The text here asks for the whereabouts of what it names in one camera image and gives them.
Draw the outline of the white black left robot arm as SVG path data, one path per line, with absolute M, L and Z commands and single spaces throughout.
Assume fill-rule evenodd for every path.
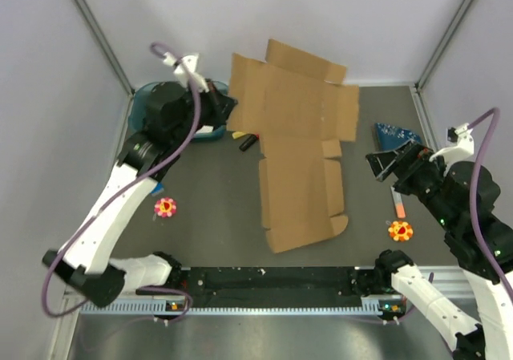
M 183 144 L 203 126 L 224 126 L 236 100 L 213 83 L 194 102 L 190 87 L 156 84 L 144 103 L 143 126 L 129 136 L 109 180 L 79 231 L 43 264 L 93 305 L 104 308 L 121 293 L 157 286 L 173 293 L 181 286 L 180 263 L 157 252 L 113 259 L 111 253 L 143 200 L 179 159 Z

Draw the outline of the brown cardboard box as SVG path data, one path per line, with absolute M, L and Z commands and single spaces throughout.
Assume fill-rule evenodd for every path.
M 232 55 L 228 129 L 257 135 L 262 225 L 283 253 L 326 241 L 348 226 L 341 170 L 357 138 L 359 87 L 347 68 L 271 38 L 264 60 Z

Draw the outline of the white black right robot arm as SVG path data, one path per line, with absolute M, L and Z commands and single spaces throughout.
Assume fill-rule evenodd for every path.
M 375 261 L 374 283 L 399 292 L 443 338 L 454 359 L 512 357 L 512 229 L 494 215 L 500 194 L 486 168 L 442 156 L 414 141 L 366 160 L 382 182 L 397 178 L 394 189 L 416 196 L 444 231 L 474 294 L 479 318 L 461 311 L 424 278 L 400 250 L 386 250 Z

